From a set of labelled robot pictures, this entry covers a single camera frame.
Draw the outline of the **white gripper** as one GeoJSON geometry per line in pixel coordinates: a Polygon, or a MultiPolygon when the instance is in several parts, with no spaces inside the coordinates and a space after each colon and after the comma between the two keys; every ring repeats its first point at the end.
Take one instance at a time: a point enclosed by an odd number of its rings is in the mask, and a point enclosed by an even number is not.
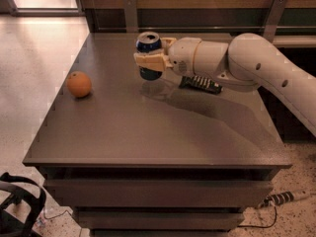
{"type": "Polygon", "coordinates": [[[163,48],[133,55],[135,63],[143,68],[164,72],[167,68],[179,76],[195,75],[194,60],[201,39],[198,38],[160,38],[161,46],[168,49],[168,55],[163,48]]]}

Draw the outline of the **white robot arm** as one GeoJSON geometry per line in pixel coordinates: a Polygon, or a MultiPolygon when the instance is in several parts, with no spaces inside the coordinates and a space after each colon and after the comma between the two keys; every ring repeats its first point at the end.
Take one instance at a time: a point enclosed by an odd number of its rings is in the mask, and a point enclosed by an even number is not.
{"type": "Polygon", "coordinates": [[[208,78],[240,92],[264,87],[316,135],[316,77],[258,35],[218,42],[145,32],[137,38],[133,57],[146,80],[156,80],[170,69],[179,76],[208,78]]]}

